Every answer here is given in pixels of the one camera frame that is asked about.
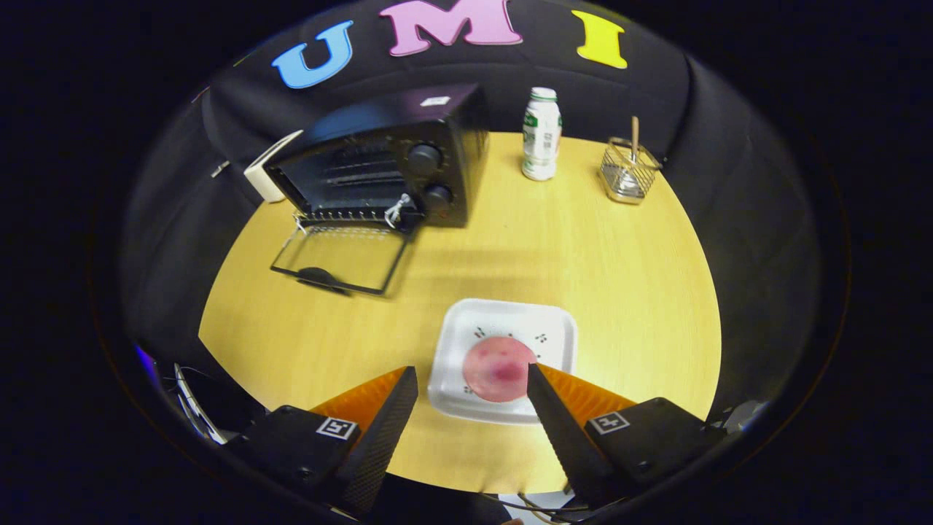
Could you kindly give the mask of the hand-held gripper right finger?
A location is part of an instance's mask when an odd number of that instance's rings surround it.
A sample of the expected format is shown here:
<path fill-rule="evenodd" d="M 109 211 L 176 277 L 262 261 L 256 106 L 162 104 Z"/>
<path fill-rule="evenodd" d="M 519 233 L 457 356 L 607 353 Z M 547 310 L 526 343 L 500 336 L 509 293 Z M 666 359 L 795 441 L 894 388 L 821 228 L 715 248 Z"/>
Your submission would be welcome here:
<path fill-rule="evenodd" d="M 666 398 L 634 402 L 543 363 L 528 366 L 527 396 L 570 488 L 590 508 L 649 491 L 727 436 Z"/>

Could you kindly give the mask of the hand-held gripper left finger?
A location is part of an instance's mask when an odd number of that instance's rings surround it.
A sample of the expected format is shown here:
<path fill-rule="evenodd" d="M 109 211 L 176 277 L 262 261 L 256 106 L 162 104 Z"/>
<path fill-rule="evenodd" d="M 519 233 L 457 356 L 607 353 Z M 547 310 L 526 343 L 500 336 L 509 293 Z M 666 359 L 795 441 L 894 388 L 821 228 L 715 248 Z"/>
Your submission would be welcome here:
<path fill-rule="evenodd" d="M 416 369 L 399 367 L 315 408 L 281 405 L 226 448 L 301 499 L 364 515 L 382 489 L 418 392 Z"/>

